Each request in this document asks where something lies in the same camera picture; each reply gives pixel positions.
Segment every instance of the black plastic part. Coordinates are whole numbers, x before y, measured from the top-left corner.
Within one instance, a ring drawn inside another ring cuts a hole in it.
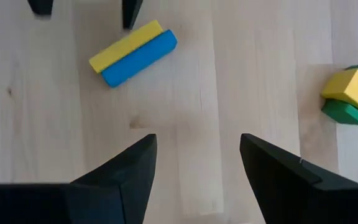
[[[266,224],[358,223],[358,183],[251,134],[240,152]]]
[[[0,184],[0,223],[143,223],[157,140],[149,134],[70,184]]]
[[[122,0],[122,27],[131,30],[143,0]]]
[[[32,12],[37,16],[50,17],[52,15],[53,0],[27,0]]]
[[[155,174],[157,138],[149,134],[124,152],[73,183],[121,190],[126,224],[143,223]]]

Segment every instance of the blue block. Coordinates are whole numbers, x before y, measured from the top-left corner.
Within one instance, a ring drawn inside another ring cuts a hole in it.
[[[176,47],[177,42],[173,32],[167,30],[110,65],[101,74],[109,86],[117,87],[171,52]]]

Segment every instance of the stacked blocks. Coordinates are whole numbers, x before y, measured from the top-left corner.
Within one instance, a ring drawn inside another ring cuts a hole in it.
[[[322,111],[342,124],[358,124],[358,65],[337,72],[321,95],[326,98]]]
[[[139,71],[171,52],[177,45],[172,31],[152,21],[112,44],[89,60],[106,83],[117,87]]]

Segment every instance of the wooden floor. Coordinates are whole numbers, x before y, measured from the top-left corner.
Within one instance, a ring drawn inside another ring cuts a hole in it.
[[[147,133],[158,161],[144,223],[263,223],[239,154],[252,133],[358,181],[358,127],[321,114],[358,63],[355,0],[147,0],[177,49],[109,89],[88,59],[125,35],[118,0],[0,0],[0,182],[68,182]]]

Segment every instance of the yellow block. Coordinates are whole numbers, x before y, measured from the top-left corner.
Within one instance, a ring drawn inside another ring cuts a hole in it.
[[[335,73],[321,95],[324,98],[348,102],[358,108],[358,69]]]
[[[100,73],[105,68],[146,44],[162,32],[162,27],[156,20],[154,20],[112,44],[110,47],[91,58],[89,62],[93,69],[97,73]]]

